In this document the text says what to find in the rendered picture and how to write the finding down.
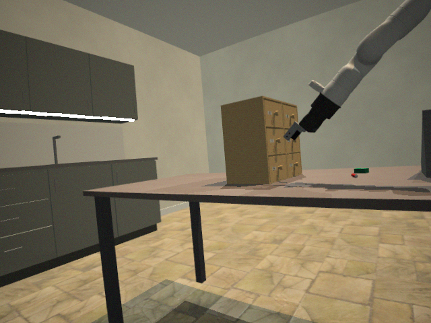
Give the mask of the small brown wooden chest of drawers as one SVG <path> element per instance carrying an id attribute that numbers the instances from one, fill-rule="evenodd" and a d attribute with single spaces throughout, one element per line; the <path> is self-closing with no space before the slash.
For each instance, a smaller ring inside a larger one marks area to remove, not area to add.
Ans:
<path id="1" fill-rule="evenodd" d="M 302 174 L 288 177 L 286 154 L 299 153 L 301 162 L 301 152 L 300 150 L 286 151 L 285 138 L 286 152 L 268 153 L 266 128 L 288 130 L 290 127 L 265 124 L 263 98 L 281 104 L 283 125 L 283 105 L 295 107 L 297 110 L 297 105 L 265 96 L 221 105 L 227 184 L 271 184 Z M 272 155 L 286 156 L 287 178 L 270 182 L 268 156 Z"/>

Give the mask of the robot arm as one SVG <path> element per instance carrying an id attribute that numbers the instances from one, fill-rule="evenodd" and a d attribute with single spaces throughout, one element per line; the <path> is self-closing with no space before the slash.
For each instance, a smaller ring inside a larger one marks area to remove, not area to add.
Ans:
<path id="1" fill-rule="evenodd" d="M 356 54 L 339 70 L 333 81 L 352 93 L 392 45 L 410 33 L 430 10 L 431 0 L 405 0 L 359 43 Z"/>

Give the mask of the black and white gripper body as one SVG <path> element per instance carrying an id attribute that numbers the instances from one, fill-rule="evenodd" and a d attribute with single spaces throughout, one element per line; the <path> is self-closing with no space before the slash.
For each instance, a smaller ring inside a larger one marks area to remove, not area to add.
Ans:
<path id="1" fill-rule="evenodd" d="M 308 85 L 320 94 L 299 125 L 307 132 L 315 133 L 325 119 L 330 119 L 341 108 L 351 93 L 333 80 L 326 87 L 314 80 Z"/>

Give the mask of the wooden drawer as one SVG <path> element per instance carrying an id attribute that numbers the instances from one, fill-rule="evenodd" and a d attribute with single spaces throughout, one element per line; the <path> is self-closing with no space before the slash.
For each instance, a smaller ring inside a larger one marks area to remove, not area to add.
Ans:
<path id="1" fill-rule="evenodd" d="M 286 151 L 299 151 L 300 145 L 299 145 L 299 136 L 294 141 L 292 138 L 290 138 L 289 141 L 286 140 Z"/>
<path id="2" fill-rule="evenodd" d="M 296 174 L 300 174 L 301 172 L 301 162 L 300 162 L 300 154 L 299 153 L 291 153 L 286 154 L 287 156 L 287 166 L 288 166 L 288 177 Z"/>
<path id="3" fill-rule="evenodd" d="M 297 110 L 295 107 L 283 105 L 283 114 L 285 127 L 291 127 L 294 121 L 298 122 Z"/>
<path id="4" fill-rule="evenodd" d="M 268 156 L 269 160 L 269 177 L 270 182 L 287 178 L 286 156 L 272 155 Z"/>
<path id="5" fill-rule="evenodd" d="M 283 129 L 266 129 L 266 134 L 268 153 L 286 152 Z"/>
<path id="6" fill-rule="evenodd" d="M 263 100 L 263 101 L 264 101 L 264 109 L 265 109 L 265 124 L 283 127 L 284 125 L 283 125 L 281 104 L 276 102 L 271 102 L 268 100 Z M 276 110 L 279 110 L 279 111 L 276 111 Z"/>

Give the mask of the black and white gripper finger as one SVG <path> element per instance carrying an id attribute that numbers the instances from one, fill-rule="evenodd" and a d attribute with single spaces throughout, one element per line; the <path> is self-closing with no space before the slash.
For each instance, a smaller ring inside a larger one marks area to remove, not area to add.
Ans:
<path id="1" fill-rule="evenodd" d="M 301 134 L 302 130 L 298 128 L 298 130 L 293 134 L 291 137 L 294 141 L 297 139 L 297 137 Z"/>
<path id="2" fill-rule="evenodd" d="M 293 134 L 299 129 L 302 130 L 302 132 L 306 132 L 305 129 L 303 129 L 296 121 L 294 121 L 294 124 L 289 128 L 289 130 L 284 135 L 284 138 L 289 141 L 290 138 L 293 136 Z"/>

